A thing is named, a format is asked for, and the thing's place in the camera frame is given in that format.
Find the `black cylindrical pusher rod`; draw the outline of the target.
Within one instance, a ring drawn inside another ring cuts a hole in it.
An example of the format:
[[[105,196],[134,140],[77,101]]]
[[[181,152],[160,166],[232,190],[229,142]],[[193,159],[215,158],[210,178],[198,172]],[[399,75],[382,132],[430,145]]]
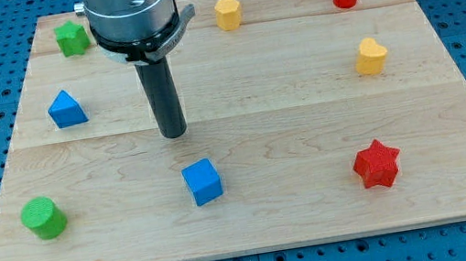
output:
[[[161,135],[169,139],[182,136],[187,130],[187,122],[167,59],[154,64],[136,65],[135,69]]]

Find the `black clamp ring mount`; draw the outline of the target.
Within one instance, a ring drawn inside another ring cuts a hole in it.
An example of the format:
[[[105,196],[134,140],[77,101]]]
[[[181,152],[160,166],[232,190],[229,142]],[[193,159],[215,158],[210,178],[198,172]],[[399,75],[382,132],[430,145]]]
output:
[[[152,37],[134,42],[113,42],[90,27],[95,42],[103,54],[115,62],[135,65],[154,64],[164,59],[182,40],[187,25],[195,16],[195,5],[186,5],[180,13],[175,12],[166,26]]]

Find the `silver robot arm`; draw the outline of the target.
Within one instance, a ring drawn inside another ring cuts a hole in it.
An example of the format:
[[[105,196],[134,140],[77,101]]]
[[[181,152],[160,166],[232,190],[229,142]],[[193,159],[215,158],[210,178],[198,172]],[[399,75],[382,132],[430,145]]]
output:
[[[167,55],[195,16],[195,6],[178,10],[176,0],[82,0],[95,42],[115,62],[133,64],[162,136],[178,138],[187,122]]]

